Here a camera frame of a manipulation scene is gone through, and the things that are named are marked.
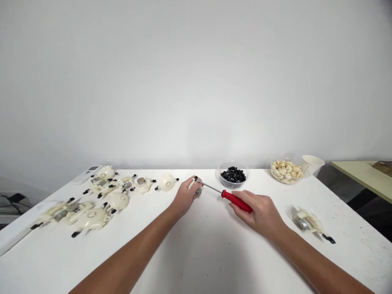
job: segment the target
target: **left hand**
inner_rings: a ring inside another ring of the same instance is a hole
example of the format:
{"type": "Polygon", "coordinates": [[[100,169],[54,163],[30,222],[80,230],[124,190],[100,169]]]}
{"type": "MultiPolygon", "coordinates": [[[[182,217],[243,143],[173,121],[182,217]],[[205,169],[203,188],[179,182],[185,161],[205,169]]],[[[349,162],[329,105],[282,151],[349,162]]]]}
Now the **left hand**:
{"type": "Polygon", "coordinates": [[[197,197],[195,196],[196,191],[201,188],[203,185],[200,183],[194,183],[192,187],[188,190],[188,186],[192,183],[195,176],[191,176],[185,182],[183,182],[178,189],[176,197],[173,202],[170,204],[169,208],[173,209],[173,211],[179,216],[182,217],[187,213],[193,200],[197,197]]]}

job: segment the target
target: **paper cup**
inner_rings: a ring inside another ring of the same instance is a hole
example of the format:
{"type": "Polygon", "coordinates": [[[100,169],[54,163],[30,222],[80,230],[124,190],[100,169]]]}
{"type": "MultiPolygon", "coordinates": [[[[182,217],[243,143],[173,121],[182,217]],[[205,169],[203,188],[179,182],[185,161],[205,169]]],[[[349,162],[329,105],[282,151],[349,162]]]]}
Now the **paper cup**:
{"type": "Polygon", "coordinates": [[[312,155],[304,155],[302,156],[302,171],[305,173],[306,171],[309,173],[309,175],[314,174],[316,171],[318,171],[325,162],[315,156],[312,155]]]}

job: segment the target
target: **red screwdriver handle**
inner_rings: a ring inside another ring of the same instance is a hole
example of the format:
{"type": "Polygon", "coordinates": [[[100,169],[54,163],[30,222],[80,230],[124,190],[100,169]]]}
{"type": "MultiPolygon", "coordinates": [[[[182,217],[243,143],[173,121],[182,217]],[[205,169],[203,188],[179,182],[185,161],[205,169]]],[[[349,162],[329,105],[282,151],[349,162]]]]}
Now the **red screwdriver handle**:
{"type": "Polygon", "coordinates": [[[241,208],[243,211],[246,211],[247,213],[251,213],[253,211],[253,209],[248,204],[243,202],[240,198],[227,192],[226,190],[222,191],[222,198],[226,198],[228,201],[234,203],[235,205],[237,205],[239,208],[241,208]]]}

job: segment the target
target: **toy part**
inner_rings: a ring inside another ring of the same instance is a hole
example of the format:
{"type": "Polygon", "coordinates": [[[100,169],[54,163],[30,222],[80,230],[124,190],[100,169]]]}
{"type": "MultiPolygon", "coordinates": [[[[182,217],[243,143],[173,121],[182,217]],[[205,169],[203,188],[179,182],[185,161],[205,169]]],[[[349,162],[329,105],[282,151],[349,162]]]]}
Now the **toy part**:
{"type": "Polygon", "coordinates": [[[133,179],[137,177],[135,174],[133,176],[126,176],[120,179],[120,186],[123,189],[131,188],[134,185],[133,179]]]}
{"type": "Polygon", "coordinates": [[[37,223],[33,225],[31,229],[36,229],[49,222],[58,223],[67,215],[67,213],[70,211],[70,207],[71,209],[74,209],[73,204],[70,205],[73,200],[75,200],[75,198],[72,197],[67,202],[56,204],[47,211],[41,213],[38,217],[37,223]]]}
{"type": "Polygon", "coordinates": [[[72,234],[72,238],[78,236],[83,230],[102,229],[110,219],[111,217],[107,215],[105,208],[87,210],[77,220],[76,226],[78,230],[72,234]]]}
{"type": "Polygon", "coordinates": [[[294,219],[301,228],[301,230],[309,233],[318,233],[322,235],[325,240],[330,241],[332,244],[336,243],[332,237],[328,236],[325,233],[321,221],[317,218],[315,214],[311,214],[307,210],[299,208],[299,211],[297,210],[294,219]]]}
{"type": "Polygon", "coordinates": [[[149,178],[143,178],[143,177],[138,178],[138,179],[136,180],[134,189],[133,189],[133,187],[132,187],[132,188],[130,189],[130,191],[135,190],[136,192],[138,192],[138,193],[140,193],[140,194],[143,195],[143,194],[147,193],[147,192],[150,190],[151,185],[152,185],[152,183],[154,183],[154,182],[156,182],[156,180],[151,180],[151,179],[149,179],[149,178]]]}
{"type": "Polygon", "coordinates": [[[159,183],[159,186],[155,187],[155,191],[162,190],[164,192],[170,191],[173,189],[174,184],[179,181],[179,178],[174,178],[171,174],[162,174],[162,179],[159,183]]]}
{"type": "Polygon", "coordinates": [[[113,179],[114,175],[116,173],[114,172],[112,166],[110,165],[104,165],[99,172],[96,173],[96,176],[103,179],[103,180],[109,180],[113,179]]]}
{"type": "MultiPolygon", "coordinates": [[[[189,186],[188,186],[188,190],[189,190],[190,187],[192,187],[192,185],[194,185],[195,183],[197,183],[196,180],[197,180],[197,177],[194,177],[192,183],[190,183],[189,186]]],[[[203,192],[203,187],[197,189],[195,195],[198,196],[198,197],[200,197],[201,192],[203,192]]]]}
{"type": "Polygon", "coordinates": [[[84,214],[87,210],[90,210],[93,207],[92,202],[82,202],[78,203],[75,202],[69,207],[69,212],[67,216],[65,217],[65,220],[69,225],[75,223],[82,214],[84,214]]]}
{"type": "Polygon", "coordinates": [[[106,196],[106,194],[112,192],[118,185],[118,182],[111,184],[107,180],[93,178],[90,180],[90,189],[84,191],[83,194],[93,192],[94,194],[98,195],[98,198],[101,198],[102,196],[106,196]]]}
{"type": "Polygon", "coordinates": [[[129,203],[129,197],[124,193],[111,192],[107,195],[106,203],[109,204],[107,211],[111,211],[111,214],[113,214],[117,210],[122,210],[127,207],[129,203]]]}

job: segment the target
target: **white remote control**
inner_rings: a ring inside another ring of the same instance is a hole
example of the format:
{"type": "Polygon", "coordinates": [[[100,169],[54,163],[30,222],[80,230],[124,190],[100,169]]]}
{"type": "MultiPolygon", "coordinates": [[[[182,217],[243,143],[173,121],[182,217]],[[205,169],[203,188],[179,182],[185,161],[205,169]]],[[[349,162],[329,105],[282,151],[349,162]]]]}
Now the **white remote control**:
{"type": "Polygon", "coordinates": [[[77,176],[76,178],[74,178],[71,183],[74,185],[81,185],[83,184],[85,181],[87,181],[92,175],[96,174],[97,171],[99,171],[101,169],[101,165],[94,165],[91,168],[89,168],[88,170],[84,171],[83,173],[81,173],[79,176],[77,176]]]}

